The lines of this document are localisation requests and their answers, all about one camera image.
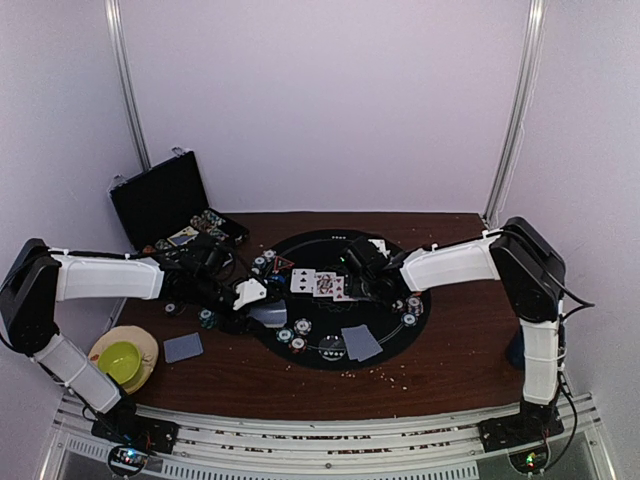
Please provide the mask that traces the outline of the blue green chip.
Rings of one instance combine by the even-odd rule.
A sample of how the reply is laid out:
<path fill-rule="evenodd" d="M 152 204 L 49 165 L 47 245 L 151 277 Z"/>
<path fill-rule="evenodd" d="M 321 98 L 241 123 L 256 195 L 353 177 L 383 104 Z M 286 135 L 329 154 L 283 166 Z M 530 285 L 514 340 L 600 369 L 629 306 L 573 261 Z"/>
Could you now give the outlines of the blue green chip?
<path fill-rule="evenodd" d="M 413 327 L 418 323 L 418 317 L 413 313 L 404 313 L 401 316 L 401 322 L 405 327 Z"/>

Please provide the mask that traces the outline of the clear dealer button disc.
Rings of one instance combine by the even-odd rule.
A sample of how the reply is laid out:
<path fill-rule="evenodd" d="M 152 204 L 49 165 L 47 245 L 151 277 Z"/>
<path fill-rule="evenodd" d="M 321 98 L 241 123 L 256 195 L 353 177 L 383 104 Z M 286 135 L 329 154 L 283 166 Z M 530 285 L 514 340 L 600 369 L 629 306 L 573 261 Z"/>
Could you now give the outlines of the clear dealer button disc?
<path fill-rule="evenodd" d="M 335 362 L 346 354 L 346 344 L 339 335 L 327 335 L 318 344 L 319 355 L 326 361 Z"/>

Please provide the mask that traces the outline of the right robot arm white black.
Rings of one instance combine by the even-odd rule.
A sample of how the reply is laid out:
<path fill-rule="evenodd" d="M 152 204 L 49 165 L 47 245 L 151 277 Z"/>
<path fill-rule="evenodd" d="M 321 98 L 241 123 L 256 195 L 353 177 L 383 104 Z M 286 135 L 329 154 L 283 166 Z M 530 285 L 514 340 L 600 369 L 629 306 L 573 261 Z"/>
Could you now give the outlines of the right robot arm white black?
<path fill-rule="evenodd" d="M 524 218 L 446 246 L 432 244 L 392 253 L 375 239 L 352 241 L 340 258 L 356 294 L 389 306 L 401 296 L 450 285 L 501 284 L 523 341 L 522 400 L 529 405 L 513 419 L 519 440 L 535 440 L 551 424 L 546 407 L 559 393 L 563 365 L 564 278 L 560 255 Z"/>

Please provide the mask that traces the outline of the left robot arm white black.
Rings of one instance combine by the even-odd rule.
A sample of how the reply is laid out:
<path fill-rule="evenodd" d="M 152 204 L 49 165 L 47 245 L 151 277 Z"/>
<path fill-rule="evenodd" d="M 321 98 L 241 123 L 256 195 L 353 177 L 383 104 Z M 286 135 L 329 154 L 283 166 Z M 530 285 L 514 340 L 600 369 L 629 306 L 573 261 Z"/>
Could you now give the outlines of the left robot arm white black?
<path fill-rule="evenodd" d="M 144 424 L 126 406 L 127 395 L 91 363 L 55 321 L 61 303 L 102 300 L 166 300 L 201 306 L 222 317 L 231 332 L 252 322 L 250 310 L 278 302 L 283 289 L 246 266 L 246 277 L 222 279 L 224 263 L 245 265 L 235 250 L 215 240 L 148 253 L 72 251 L 28 240 L 1 284 L 1 339 L 78 396 L 106 414 L 106 429 L 123 444 L 137 442 Z"/>

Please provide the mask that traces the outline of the blue ten chip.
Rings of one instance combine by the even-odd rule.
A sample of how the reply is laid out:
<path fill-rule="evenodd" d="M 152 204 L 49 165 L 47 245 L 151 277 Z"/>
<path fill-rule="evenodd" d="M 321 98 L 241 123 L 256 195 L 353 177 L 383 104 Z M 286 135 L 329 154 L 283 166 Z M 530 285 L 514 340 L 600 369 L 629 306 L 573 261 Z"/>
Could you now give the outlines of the blue ten chip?
<path fill-rule="evenodd" d="M 263 257 L 267 260 L 267 261 L 271 261 L 276 257 L 276 251 L 273 249 L 269 249 L 269 250 L 265 250 L 263 252 Z"/>

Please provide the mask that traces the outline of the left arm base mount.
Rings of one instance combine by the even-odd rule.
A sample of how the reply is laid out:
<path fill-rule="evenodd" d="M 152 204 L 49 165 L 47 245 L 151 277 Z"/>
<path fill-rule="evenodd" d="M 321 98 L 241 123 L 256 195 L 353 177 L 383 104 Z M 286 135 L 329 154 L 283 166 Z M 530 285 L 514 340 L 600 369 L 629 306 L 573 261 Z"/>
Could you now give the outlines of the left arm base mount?
<path fill-rule="evenodd" d="M 121 399 L 106 413 L 86 407 L 93 416 L 91 434 L 114 443 L 107 453 L 107 467 L 117 477 L 130 479 L 142 472 L 158 454 L 173 452 L 179 426 L 137 414 L 130 399 Z"/>

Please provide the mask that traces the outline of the playing card deck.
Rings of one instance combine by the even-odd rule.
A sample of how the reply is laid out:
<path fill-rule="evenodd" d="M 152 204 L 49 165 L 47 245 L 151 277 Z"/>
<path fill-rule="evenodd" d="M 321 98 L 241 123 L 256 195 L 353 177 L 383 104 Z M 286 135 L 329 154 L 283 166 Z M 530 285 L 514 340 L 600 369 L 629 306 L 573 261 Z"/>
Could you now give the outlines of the playing card deck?
<path fill-rule="evenodd" d="M 287 323 L 287 306 L 284 300 L 255 305 L 249 309 L 248 315 L 265 328 L 283 328 Z"/>

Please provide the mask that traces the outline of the queen of hearts card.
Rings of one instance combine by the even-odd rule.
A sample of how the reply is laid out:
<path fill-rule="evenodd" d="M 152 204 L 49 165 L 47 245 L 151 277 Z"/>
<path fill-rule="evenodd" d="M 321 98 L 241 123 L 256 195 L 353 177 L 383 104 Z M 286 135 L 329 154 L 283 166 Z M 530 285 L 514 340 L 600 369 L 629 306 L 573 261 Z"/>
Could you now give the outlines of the queen of hearts card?
<path fill-rule="evenodd" d="M 316 272 L 314 274 L 313 295 L 320 298 L 332 297 L 335 280 L 336 274 L 334 272 Z"/>

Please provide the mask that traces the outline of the card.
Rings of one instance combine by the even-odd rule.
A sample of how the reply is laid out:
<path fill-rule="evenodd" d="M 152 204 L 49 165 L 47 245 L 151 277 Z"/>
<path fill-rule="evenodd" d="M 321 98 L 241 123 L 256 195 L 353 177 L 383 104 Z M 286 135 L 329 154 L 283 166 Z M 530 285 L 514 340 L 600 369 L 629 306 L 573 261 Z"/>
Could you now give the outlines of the card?
<path fill-rule="evenodd" d="M 348 358 L 352 361 L 357 360 L 358 347 L 355 330 L 353 328 L 344 328 L 341 330 L 341 335 Z"/>
<path fill-rule="evenodd" d="M 380 343 L 371 333 L 366 324 L 347 328 L 353 328 L 356 332 L 358 359 L 354 361 L 363 362 L 383 352 L 383 348 Z"/>

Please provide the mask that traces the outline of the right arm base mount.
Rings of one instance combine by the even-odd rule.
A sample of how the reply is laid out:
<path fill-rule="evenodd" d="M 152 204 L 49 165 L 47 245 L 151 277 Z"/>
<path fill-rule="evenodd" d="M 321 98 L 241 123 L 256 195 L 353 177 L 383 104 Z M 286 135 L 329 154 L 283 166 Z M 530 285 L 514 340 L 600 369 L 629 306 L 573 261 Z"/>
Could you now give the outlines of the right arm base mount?
<path fill-rule="evenodd" d="M 508 450 L 511 466 L 521 474 L 542 474 L 551 463 L 549 440 L 564 432 L 554 403 L 538 405 L 522 400 L 516 414 L 478 424 L 485 453 Z"/>

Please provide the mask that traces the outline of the white blue chip stack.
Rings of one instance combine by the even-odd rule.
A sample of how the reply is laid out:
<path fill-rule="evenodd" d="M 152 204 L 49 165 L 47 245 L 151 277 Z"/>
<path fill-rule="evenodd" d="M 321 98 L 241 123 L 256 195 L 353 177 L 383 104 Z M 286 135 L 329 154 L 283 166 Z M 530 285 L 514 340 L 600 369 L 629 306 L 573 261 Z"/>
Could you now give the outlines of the white blue chip stack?
<path fill-rule="evenodd" d="M 306 318 L 300 318 L 294 322 L 294 332 L 300 336 L 308 335 L 312 330 L 312 322 Z"/>

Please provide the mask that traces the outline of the green fifty chip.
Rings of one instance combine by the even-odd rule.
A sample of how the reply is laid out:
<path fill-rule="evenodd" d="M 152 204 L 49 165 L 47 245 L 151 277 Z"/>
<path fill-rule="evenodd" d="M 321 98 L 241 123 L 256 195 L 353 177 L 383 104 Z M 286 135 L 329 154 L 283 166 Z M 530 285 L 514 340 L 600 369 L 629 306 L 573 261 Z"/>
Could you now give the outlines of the green fifty chip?
<path fill-rule="evenodd" d="M 276 339 L 280 343 L 288 344 L 295 337 L 295 333 L 290 328 L 281 328 L 276 332 Z"/>

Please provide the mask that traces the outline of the blue ten chips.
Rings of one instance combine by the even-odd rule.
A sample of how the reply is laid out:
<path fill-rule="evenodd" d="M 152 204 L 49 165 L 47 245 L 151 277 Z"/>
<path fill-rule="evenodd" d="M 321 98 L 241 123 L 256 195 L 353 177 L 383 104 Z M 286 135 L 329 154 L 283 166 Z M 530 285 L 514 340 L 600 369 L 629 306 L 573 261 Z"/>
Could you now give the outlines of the blue ten chips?
<path fill-rule="evenodd" d="M 420 296 L 410 296 L 406 299 L 407 312 L 419 317 L 424 312 L 424 305 Z"/>

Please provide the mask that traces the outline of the red black triangle marker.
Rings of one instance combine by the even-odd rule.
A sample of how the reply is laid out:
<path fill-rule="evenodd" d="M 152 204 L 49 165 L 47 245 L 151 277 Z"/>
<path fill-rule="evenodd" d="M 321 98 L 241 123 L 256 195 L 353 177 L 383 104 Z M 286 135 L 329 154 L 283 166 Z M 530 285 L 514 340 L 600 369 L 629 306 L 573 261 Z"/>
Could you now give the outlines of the red black triangle marker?
<path fill-rule="evenodd" d="M 281 271 L 291 269 L 295 263 L 281 256 L 276 256 L 273 261 L 273 273 L 279 274 Z"/>

